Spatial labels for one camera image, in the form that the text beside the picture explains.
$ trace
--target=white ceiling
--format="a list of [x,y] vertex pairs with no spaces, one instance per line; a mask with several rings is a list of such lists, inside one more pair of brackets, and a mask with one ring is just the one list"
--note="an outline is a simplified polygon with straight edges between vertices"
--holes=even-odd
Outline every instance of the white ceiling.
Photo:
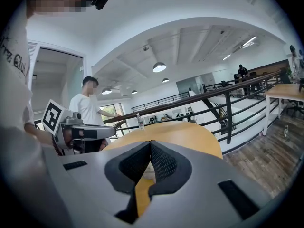
[[[54,26],[61,27],[68,32],[75,33],[79,37],[95,41],[96,35],[100,33],[101,25],[110,23],[113,13],[116,12],[116,9],[122,6],[126,6],[130,1],[132,0],[109,0],[103,8],[102,13],[96,10],[94,7],[88,7],[83,9],[83,12],[65,12],[62,16],[56,17],[34,15],[31,19],[45,21]],[[266,14],[272,17],[277,23],[281,23],[286,17],[284,12],[282,12],[274,0],[246,1],[253,6],[260,8],[261,10],[264,10]]]
[[[164,77],[170,81],[183,79],[179,74],[183,68],[204,73],[204,66],[219,64],[222,59],[251,37],[258,36],[256,44],[267,39],[255,31],[228,26],[205,25],[170,31],[142,42],[136,48],[119,55],[105,65],[94,76],[99,88],[124,87],[139,93],[162,84]],[[163,62],[167,68],[154,73],[156,62]],[[120,98],[119,95],[99,95],[99,100]]]
[[66,53],[40,49],[34,68],[37,79],[33,80],[33,89],[61,87],[70,57]]
[[[85,12],[64,13],[60,17],[44,17],[35,15],[33,19],[43,20],[56,27],[63,28],[69,33],[95,42],[96,35],[101,32],[104,24],[110,23],[113,13],[121,6],[126,6],[132,0],[109,0],[103,8],[102,13],[95,8],[87,8]],[[274,0],[245,0],[249,4],[263,10],[278,25],[285,20],[286,15],[282,12]],[[179,80],[177,76],[180,67],[192,70],[200,67],[204,62],[218,63],[227,56],[232,48],[250,38],[258,35],[255,31],[242,28],[221,27],[205,25],[203,27],[180,28],[168,31],[166,34],[150,38],[142,44],[130,48],[130,50],[119,55],[110,63],[105,65],[96,75],[100,88],[129,88],[143,92],[151,87],[161,84],[162,78],[168,77],[171,81]],[[258,35],[263,41],[265,35]],[[49,57],[59,64],[63,64],[59,57]],[[153,65],[161,61],[167,65],[163,72],[155,74],[152,72]],[[119,93],[99,95],[100,100],[121,98]]]

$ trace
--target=balcony railing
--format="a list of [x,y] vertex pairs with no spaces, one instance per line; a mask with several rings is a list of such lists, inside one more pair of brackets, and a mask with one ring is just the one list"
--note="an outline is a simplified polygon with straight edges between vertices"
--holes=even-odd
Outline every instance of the balcony railing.
[[152,108],[155,106],[165,105],[165,104],[168,104],[168,103],[171,103],[174,101],[179,101],[181,99],[188,98],[188,97],[190,97],[189,92],[185,92],[185,93],[181,93],[178,95],[173,95],[173,96],[170,96],[167,98],[163,98],[163,99],[160,99],[157,101],[152,101],[152,102],[149,102],[146,104],[142,104],[142,105],[139,105],[136,107],[132,107],[132,110],[133,110],[133,112],[138,112],[138,111],[146,110],[146,109],[149,109],[149,108]]
[[[248,128],[254,126],[258,122],[260,122],[262,119],[264,119],[266,115],[263,115],[263,116],[259,117],[253,123],[251,123],[250,125],[248,125],[244,128],[241,128],[238,131],[237,131],[237,129],[235,129],[235,127],[238,126],[239,124],[249,120],[250,118],[256,116],[257,114],[259,114],[263,110],[265,110],[266,106],[260,108],[256,112],[252,113],[250,116],[248,116],[248,117],[246,117],[246,118],[244,118],[244,119],[242,119],[242,120],[240,120],[236,123],[232,122],[232,117],[237,115],[237,114],[240,114],[240,113],[242,113],[242,112],[244,112],[244,111],[246,111],[250,108],[252,108],[253,106],[258,105],[261,102],[263,102],[266,99],[266,97],[264,97],[263,93],[265,91],[267,91],[268,89],[277,85],[279,82],[280,82],[280,79],[279,79],[279,71],[278,71],[278,72],[274,72],[274,73],[271,73],[271,74],[262,75],[260,77],[254,77],[252,79],[248,79],[248,80],[240,82],[238,84],[233,84],[233,85],[229,85],[229,86],[225,86],[225,87],[219,87],[215,90],[208,91],[208,92],[203,93],[203,94],[199,94],[199,95],[195,95],[195,96],[191,96],[191,97],[186,97],[185,99],[181,99],[181,100],[176,101],[176,102],[171,102],[171,103],[164,104],[164,105],[158,105],[158,106],[146,109],[146,110],[139,111],[138,113],[140,115],[147,115],[147,114],[151,114],[151,113],[155,113],[155,112],[159,112],[159,111],[168,110],[168,109],[171,109],[171,108],[174,108],[174,107],[191,104],[193,102],[209,99],[209,98],[214,97],[214,96],[224,95],[225,98],[226,98],[226,103],[225,104],[221,104],[221,105],[215,106],[211,109],[207,109],[207,110],[200,111],[200,112],[195,112],[195,113],[185,115],[185,116],[181,116],[181,117],[176,117],[174,119],[169,119],[169,120],[162,121],[162,122],[182,120],[184,118],[197,116],[197,115],[200,115],[200,114],[210,112],[212,110],[217,110],[217,109],[220,109],[220,108],[223,109],[224,107],[226,107],[227,108],[226,113],[222,117],[220,117],[218,119],[215,119],[215,120],[212,120],[212,121],[209,121],[209,122],[206,122],[206,123],[202,123],[202,124],[200,124],[200,126],[206,126],[206,125],[216,123],[216,122],[219,122],[219,121],[225,119],[225,122],[227,123],[226,127],[220,128],[216,131],[212,131],[212,133],[216,134],[216,133],[222,132],[223,130],[227,130],[227,135],[218,139],[218,141],[220,142],[220,141],[223,141],[223,140],[227,140],[227,144],[230,144],[231,137],[233,137],[235,135],[238,135],[239,133],[242,133],[243,131],[247,130]],[[252,85],[257,85],[257,84],[260,85],[260,89],[255,90],[254,92],[252,90],[250,90],[247,95],[244,95],[241,98],[238,98],[234,101],[230,100],[231,96],[232,96],[231,92],[235,92],[238,89],[245,88],[245,87],[251,87]],[[256,96],[260,96],[260,99],[258,101],[254,102],[250,106],[247,106],[247,107],[245,107],[245,108],[243,108],[243,109],[241,109],[237,112],[232,113],[231,105],[233,105],[237,102],[240,102],[242,100],[245,100],[245,99],[252,99],[253,97],[256,97]],[[277,106],[279,105],[278,104],[278,99],[274,99],[270,104],[274,103],[275,101],[277,101],[277,104],[272,109],[270,109],[270,112],[275,110],[277,108]],[[109,119],[109,120],[106,120],[104,123],[111,123],[111,122],[117,122],[117,121],[122,121],[122,120],[126,120],[126,119],[135,118],[136,113],[137,112],[130,113],[130,114],[120,116],[120,117],[117,117],[117,118]],[[122,129],[117,129],[117,130],[120,131],[120,130],[135,129],[135,128],[138,128],[138,126],[122,128]]]

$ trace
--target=white door frame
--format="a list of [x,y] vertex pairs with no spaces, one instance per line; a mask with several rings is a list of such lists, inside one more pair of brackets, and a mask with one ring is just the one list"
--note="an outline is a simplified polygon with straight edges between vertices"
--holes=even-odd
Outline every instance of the white door frame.
[[63,53],[68,53],[68,54],[71,54],[71,55],[74,55],[74,56],[77,56],[77,57],[82,57],[83,58],[83,69],[84,69],[83,77],[87,77],[87,76],[92,75],[92,68],[88,67],[87,63],[86,63],[86,57],[87,57],[86,54],[78,52],[78,51],[74,51],[74,50],[71,50],[71,49],[68,49],[68,48],[65,48],[65,47],[60,47],[60,46],[56,46],[56,45],[53,45],[53,44],[41,42],[41,41],[28,40],[28,42],[37,44],[37,47],[35,49],[35,53],[33,55],[33,60],[30,63],[30,68],[29,68],[29,73],[30,74],[29,74],[29,77],[28,77],[28,79],[29,79],[28,80],[28,86],[29,86],[30,90],[32,88],[32,80],[33,80],[32,75],[33,75],[34,68],[35,68],[35,62],[36,62],[36,59],[37,59],[38,52],[41,48],[51,49],[51,50],[55,50],[55,51],[59,51],[59,52],[63,52]]

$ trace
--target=staircase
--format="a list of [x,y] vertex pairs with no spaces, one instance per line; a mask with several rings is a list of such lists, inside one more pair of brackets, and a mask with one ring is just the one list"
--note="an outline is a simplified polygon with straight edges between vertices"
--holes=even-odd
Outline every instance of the staircase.
[[[223,117],[223,116],[227,116],[227,112],[226,112],[223,108],[219,108],[219,113],[218,113],[217,110],[214,109],[214,106],[211,104],[211,102],[210,102],[208,99],[205,99],[205,100],[202,100],[202,101],[205,103],[205,105],[206,105],[209,109],[211,109],[211,112],[213,113],[213,115],[214,115],[217,119],[219,119],[219,118],[221,118],[221,117]],[[228,124],[228,123],[227,123],[227,119],[220,120],[219,123],[220,123],[220,125],[221,125],[221,128],[227,127],[227,124]],[[223,131],[220,132],[220,134],[223,135],[223,134],[227,133],[227,131],[228,131],[227,129],[224,129]]]

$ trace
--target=doorway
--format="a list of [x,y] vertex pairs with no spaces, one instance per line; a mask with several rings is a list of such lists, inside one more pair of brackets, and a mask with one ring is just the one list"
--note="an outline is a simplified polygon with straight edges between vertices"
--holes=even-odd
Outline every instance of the doorway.
[[48,48],[39,48],[34,63],[31,105],[37,121],[50,99],[68,108],[70,100],[81,92],[84,74],[83,58]]

